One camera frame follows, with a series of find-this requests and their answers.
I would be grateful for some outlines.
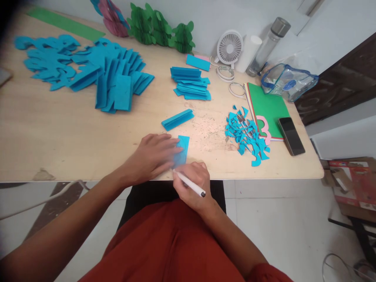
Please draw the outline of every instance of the orange fabric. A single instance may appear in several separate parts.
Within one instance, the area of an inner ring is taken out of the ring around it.
[[[180,199],[145,207],[115,234],[102,260],[81,282],[242,281],[197,213]],[[248,281],[291,282],[261,264]]]

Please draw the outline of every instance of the transparent pouch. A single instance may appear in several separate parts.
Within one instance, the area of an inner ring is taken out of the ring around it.
[[[262,76],[261,87],[265,94],[280,95],[289,102],[295,102],[317,82],[317,75],[280,63]]]

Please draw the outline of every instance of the hand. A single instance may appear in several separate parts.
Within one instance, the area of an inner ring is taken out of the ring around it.
[[[179,176],[174,173],[174,188],[179,194],[180,199],[197,213],[203,213],[211,208],[214,199],[210,193],[210,174],[205,163],[193,162],[191,164],[184,164],[175,170],[184,174],[206,192],[205,197],[200,197],[190,187],[187,187]]]
[[[179,139],[170,134],[148,134],[141,139],[137,150],[111,173],[121,186],[132,186],[156,178],[173,165],[174,155],[183,148],[176,147]]]

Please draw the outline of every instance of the phone screen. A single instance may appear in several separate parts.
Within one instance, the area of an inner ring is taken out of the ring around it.
[[[291,155],[300,155],[305,153],[303,144],[300,141],[298,132],[296,132],[295,125],[291,117],[284,117],[279,119],[279,124],[285,136],[285,142]]]

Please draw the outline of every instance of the wooden door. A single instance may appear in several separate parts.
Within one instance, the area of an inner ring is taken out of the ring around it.
[[[296,108],[305,126],[376,97],[376,33],[320,75]]]

